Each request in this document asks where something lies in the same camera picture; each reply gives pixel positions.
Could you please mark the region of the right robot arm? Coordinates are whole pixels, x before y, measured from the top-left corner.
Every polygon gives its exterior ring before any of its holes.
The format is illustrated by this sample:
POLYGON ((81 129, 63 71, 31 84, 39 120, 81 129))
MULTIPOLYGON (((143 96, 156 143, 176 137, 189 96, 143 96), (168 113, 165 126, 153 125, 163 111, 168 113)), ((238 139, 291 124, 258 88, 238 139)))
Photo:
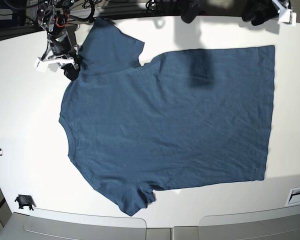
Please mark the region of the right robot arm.
POLYGON ((51 65, 58 65, 71 81, 77 79, 80 71, 75 29, 69 26, 70 8, 74 0, 46 0, 37 11, 37 23, 47 33, 47 47, 34 66, 44 72, 51 65))

